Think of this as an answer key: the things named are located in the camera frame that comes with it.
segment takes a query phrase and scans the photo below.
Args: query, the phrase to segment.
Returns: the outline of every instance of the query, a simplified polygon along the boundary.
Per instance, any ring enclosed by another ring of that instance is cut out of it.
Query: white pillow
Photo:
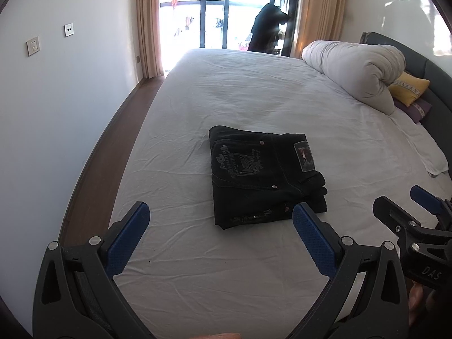
[[[435,177],[449,170],[446,156],[439,148],[436,141],[420,123],[413,120],[402,110],[396,108],[389,118],[406,136],[411,147],[421,158],[421,161],[431,176]]]
[[[318,40],[301,57],[353,98],[387,115],[394,112],[388,86],[405,70],[405,57],[396,47]]]

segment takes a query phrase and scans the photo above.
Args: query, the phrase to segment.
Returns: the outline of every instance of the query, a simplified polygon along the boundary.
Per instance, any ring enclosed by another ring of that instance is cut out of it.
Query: white bed sheet
[[[292,221],[223,231],[214,225],[208,130],[305,133],[324,175],[339,235],[395,242],[373,215],[387,195],[424,226],[435,219],[410,200],[419,184],[442,198],[448,175],[431,178],[383,113],[358,102],[303,61],[249,52],[195,50],[168,75],[138,135],[112,214],[146,202],[151,223],[124,273],[125,298],[158,338],[238,332],[285,338],[322,291]]]

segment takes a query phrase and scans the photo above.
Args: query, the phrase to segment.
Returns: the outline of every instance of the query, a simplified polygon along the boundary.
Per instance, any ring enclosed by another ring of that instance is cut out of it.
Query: metal rivet
[[[90,245],[92,246],[96,246],[97,244],[100,243],[102,239],[99,236],[94,236],[90,238]]]
[[[58,247],[58,242],[56,242],[56,241],[49,243],[49,246],[48,246],[49,250],[51,250],[51,251],[55,250],[57,247]]]
[[[390,241],[386,241],[385,245],[384,245],[388,250],[393,250],[394,249],[394,244]]]
[[[346,246],[351,246],[353,244],[353,240],[350,237],[342,237],[342,243]]]

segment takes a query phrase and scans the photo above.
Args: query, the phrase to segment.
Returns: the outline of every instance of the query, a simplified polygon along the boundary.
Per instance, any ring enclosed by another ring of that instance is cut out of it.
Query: wooden floor
[[[152,78],[132,92],[99,139],[80,176],[63,220],[63,246],[83,244],[108,229],[119,183],[163,77]]]

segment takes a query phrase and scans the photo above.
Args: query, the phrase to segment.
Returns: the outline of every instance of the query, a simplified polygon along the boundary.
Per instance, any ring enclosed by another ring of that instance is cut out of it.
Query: curtain
[[[291,57],[315,40],[338,40],[344,9],[345,0],[300,0]]]
[[[145,78],[163,75],[159,32],[159,0],[136,0],[138,38]]]

